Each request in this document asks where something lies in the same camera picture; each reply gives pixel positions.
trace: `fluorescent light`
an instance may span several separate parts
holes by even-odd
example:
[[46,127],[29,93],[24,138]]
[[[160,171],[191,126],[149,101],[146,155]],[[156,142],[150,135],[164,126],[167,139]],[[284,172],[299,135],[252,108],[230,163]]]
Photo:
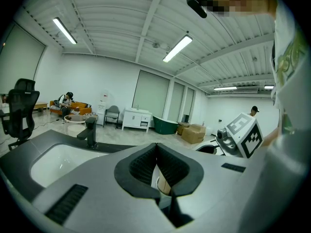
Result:
[[224,90],[236,90],[237,87],[236,86],[228,86],[228,87],[217,87],[214,88],[215,91],[224,91]]
[[266,90],[272,90],[273,87],[274,87],[274,85],[265,85],[265,86],[264,86],[264,88],[265,88]]
[[189,35],[185,35],[173,49],[165,56],[163,59],[164,62],[169,62],[175,55],[177,55],[183,48],[185,48],[190,42],[192,38]]
[[77,41],[72,37],[70,32],[66,29],[65,25],[62,23],[62,21],[58,17],[54,18],[53,22],[57,25],[57,27],[61,30],[61,32],[63,32],[63,34],[68,38],[68,40],[72,44],[77,44]]

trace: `green bathtub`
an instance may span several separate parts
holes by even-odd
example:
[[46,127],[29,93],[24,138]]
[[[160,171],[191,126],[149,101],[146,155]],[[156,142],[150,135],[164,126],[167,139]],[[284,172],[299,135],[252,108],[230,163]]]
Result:
[[175,134],[177,131],[178,123],[164,120],[159,117],[154,117],[154,123],[155,123],[155,132],[159,134]]

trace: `black faucet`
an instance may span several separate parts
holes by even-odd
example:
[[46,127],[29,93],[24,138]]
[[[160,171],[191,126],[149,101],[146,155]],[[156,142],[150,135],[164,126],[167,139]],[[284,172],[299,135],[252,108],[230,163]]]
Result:
[[86,120],[86,129],[77,135],[79,140],[85,140],[87,138],[87,147],[94,149],[97,148],[96,143],[96,119],[94,117],[89,117]]

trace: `orange sofa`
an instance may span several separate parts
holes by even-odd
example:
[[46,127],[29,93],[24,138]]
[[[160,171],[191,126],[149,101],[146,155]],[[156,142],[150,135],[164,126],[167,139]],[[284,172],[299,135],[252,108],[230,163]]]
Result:
[[[92,108],[90,104],[81,103],[81,102],[71,102],[71,112],[70,115],[84,115],[86,113],[92,113]],[[50,112],[57,113],[59,115],[62,114],[62,111],[58,106],[55,105],[54,101],[50,101]]]

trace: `office chair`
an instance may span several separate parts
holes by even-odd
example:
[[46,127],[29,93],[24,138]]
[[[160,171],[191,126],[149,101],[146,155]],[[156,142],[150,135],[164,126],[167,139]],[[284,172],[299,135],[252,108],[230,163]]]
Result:
[[35,81],[27,79],[19,79],[14,89],[24,90],[24,91],[34,91],[35,90]]
[[107,121],[107,117],[109,117],[109,118],[117,120],[117,123],[116,123],[116,128],[117,128],[118,120],[119,120],[119,114],[120,114],[119,108],[117,106],[115,106],[115,105],[112,105],[109,109],[106,109],[105,116],[104,116],[103,127],[104,127],[104,125],[105,125],[105,123]]
[[33,110],[39,95],[40,92],[38,91],[25,91],[19,89],[10,90],[8,96],[10,118],[4,120],[6,115],[0,110],[0,118],[4,133],[17,138],[17,142],[9,144],[9,150],[12,150],[13,146],[19,146],[26,142],[32,135],[35,127]]

